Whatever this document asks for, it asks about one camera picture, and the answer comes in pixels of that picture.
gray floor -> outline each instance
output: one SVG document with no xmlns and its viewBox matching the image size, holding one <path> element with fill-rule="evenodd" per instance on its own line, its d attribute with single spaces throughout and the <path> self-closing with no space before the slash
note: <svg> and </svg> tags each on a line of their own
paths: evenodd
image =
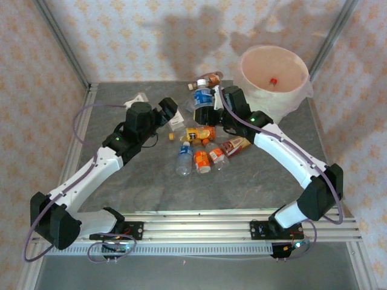
<svg viewBox="0 0 387 290">
<path fill-rule="evenodd" d="M 35 290 L 358 289 L 345 243 L 317 243 L 287 262 L 227 258 L 129 256 L 94 265 L 85 256 L 47 256 Z"/>
</svg>

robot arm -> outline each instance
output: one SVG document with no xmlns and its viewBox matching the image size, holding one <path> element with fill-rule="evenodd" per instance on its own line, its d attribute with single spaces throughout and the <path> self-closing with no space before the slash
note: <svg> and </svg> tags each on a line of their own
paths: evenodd
<svg viewBox="0 0 387 290">
<path fill-rule="evenodd" d="M 319 172 L 323 172 L 328 177 L 339 199 L 342 199 L 343 171 L 337 164 L 327 166 L 324 162 L 312 157 L 286 136 L 265 113 L 251 112 L 242 90 L 237 86 L 223 89 L 223 96 L 228 107 L 239 118 L 263 129 L 264 132 L 258 132 L 238 122 L 220 105 L 218 91 L 214 90 L 214 94 L 215 104 L 218 105 L 216 108 L 208 106 L 197 109 L 195 111 L 196 122 L 209 126 L 220 125 L 225 130 L 232 129 L 237 135 L 247 138 L 281 163 L 304 189 L 300 198 L 281 207 L 269 218 L 269 227 L 272 232 L 281 233 L 306 219 L 318 221 L 335 204 L 333 193 Z M 281 139 L 274 138 L 272 134 L 280 136 Z M 313 164 L 307 163 L 301 157 L 300 152 L 310 156 Z"/>
<path fill-rule="evenodd" d="M 35 231 L 56 248 L 62 250 L 70 246 L 78 237 L 94 233 L 120 233 L 124 218 L 111 208 L 94 213 L 78 213 L 79 207 L 101 185 L 101 183 L 120 170 L 136 154 L 159 127 L 173 118 L 177 105 L 171 98 L 159 102 L 161 110 L 152 109 L 144 102 L 135 102 L 126 111 L 125 122 L 120 123 L 114 132 L 102 143 L 97 159 L 91 159 L 74 176 L 44 195 L 38 192 L 31 198 L 31 224 L 44 208 L 58 198 L 37 224 Z"/>
</svg>

gray tabletop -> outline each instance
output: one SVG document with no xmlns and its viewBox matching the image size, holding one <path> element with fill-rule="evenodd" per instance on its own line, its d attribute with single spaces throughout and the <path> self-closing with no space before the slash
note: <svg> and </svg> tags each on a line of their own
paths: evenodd
<svg viewBox="0 0 387 290">
<path fill-rule="evenodd" d="M 231 84 L 231 81 L 223 82 L 223 86 Z M 173 97 L 181 106 L 184 119 L 192 119 L 183 108 L 184 102 L 192 97 L 187 82 L 101 83 L 95 102 L 124 104 L 138 92 L 145 92 L 152 106 L 164 97 Z M 98 146 L 124 120 L 124 109 L 94 108 L 86 141 Z M 306 100 L 297 111 L 286 116 L 279 127 L 311 155 L 325 161 Z M 169 132 L 168 126 L 160 128 L 156 146 L 142 149 L 127 165 L 110 176 L 86 200 L 81 211 L 96 211 L 106 206 L 122 214 L 159 210 L 276 208 L 295 200 L 302 193 L 300 185 L 286 169 L 255 146 L 231 157 L 230 166 L 223 172 L 212 170 L 199 175 L 193 170 L 189 176 L 178 176 L 175 164 L 181 144 L 170 141 Z M 220 128 L 217 132 L 218 143 L 232 138 Z M 91 150 L 84 149 L 80 165 L 84 165 L 92 155 Z"/>
</svg>

patterned wallpaper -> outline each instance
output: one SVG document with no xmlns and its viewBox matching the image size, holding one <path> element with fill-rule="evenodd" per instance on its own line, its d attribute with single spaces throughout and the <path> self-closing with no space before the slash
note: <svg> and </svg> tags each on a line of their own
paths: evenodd
<svg viewBox="0 0 387 290">
<path fill-rule="evenodd" d="M 360 1 L 314 81 L 329 162 L 345 172 L 379 286 L 387 289 L 387 2 Z"/>
<path fill-rule="evenodd" d="M 50 0 L 90 82 L 226 79 L 254 44 L 311 65 L 345 0 Z"/>
<path fill-rule="evenodd" d="M 9 290 L 29 200 L 56 186 L 85 92 L 31 0 L 2 0 L 0 18 L 0 280 Z"/>
</svg>

water bottle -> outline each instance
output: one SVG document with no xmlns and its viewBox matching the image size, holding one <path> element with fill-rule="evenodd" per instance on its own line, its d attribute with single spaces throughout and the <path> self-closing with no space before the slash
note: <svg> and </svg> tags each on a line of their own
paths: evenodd
<svg viewBox="0 0 387 290">
<path fill-rule="evenodd" d="M 230 164 L 229 159 L 227 156 L 225 156 L 222 149 L 220 149 L 218 145 L 210 142 L 208 139 L 203 140 L 203 145 L 206 147 L 206 150 L 210 155 L 210 158 L 216 169 L 222 170 Z"/>
<path fill-rule="evenodd" d="M 207 88 L 207 82 L 204 79 L 197 81 L 198 89 L 195 91 L 195 109 L 213 106 L 211 90 Z"/>
<path fill-rule="evenodd" d="M 184 142 L 183 146 L 180 148 L 177 163 L 176 163 L 176 173 L 180 176 L 187 176 L 191 173 L 192 169 L 192 148 L 190 147 L 189 142 Z"/>
</svg>

